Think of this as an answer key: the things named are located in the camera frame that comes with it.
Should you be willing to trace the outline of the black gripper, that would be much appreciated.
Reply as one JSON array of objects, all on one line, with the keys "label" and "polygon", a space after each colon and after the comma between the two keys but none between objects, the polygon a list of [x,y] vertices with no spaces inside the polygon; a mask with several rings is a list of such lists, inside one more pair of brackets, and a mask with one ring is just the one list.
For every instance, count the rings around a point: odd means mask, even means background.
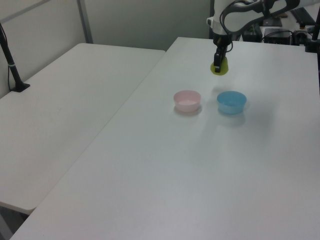
[{"label": "black gripper", "polygon": [[228,46],[232,44],[232,39],[227,34],[213,34],[213,44],[216,46],[213,61],[213,72],[220,73],[223,61],[223,54],[228,52]]}]

